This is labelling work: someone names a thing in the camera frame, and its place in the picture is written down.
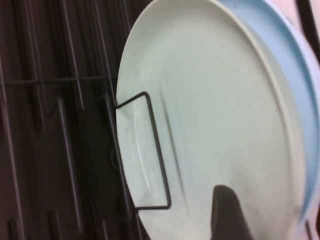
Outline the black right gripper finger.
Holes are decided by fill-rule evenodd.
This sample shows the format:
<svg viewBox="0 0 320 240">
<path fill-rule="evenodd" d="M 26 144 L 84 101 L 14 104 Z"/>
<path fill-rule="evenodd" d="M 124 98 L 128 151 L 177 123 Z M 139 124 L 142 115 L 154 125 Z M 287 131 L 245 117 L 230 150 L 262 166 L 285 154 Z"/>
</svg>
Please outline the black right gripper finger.
<svg viewBox="0 0 320 240">
<path fill-rule="evenodd" d="M 226 185 L 213 189 L 212 240 L 252 240 L 237 194 Z"/>
</svg>

